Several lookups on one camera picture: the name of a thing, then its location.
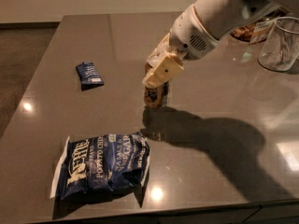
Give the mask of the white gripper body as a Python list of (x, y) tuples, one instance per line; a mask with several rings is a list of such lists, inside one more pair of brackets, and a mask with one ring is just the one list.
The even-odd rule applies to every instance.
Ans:
[(201, 23), (194, 5), (189, 6), (175, 20), (170, 29), (169, 45), (183, 60), (199, 60), (218, 46), (215, 39)]

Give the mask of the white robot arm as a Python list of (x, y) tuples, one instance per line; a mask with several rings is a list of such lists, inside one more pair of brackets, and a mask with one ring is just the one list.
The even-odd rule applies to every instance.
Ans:
[(279, 7), (299, 12), (299, 0), (197, 0), (182, 12), (170, 32), (147, 59), (143, 85), (157, 88), (199, 60), (234, 29), (250, 24)]

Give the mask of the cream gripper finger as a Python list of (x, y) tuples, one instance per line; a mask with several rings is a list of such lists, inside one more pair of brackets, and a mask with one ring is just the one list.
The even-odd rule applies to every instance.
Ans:
[(149, 70), (142, 83), (148, 88), (157, 88), (178, 75), (183, 69), (183, 62), (173, 53), (160, 53), (148, 58)]
[(169, 45), (169, 36), (170, 34), (167, 34), (149, 55), (147, 59), (147, 65), (150, 68), (157, 66), (162, 61), (163, 56), (171, 51), (171, 46)]

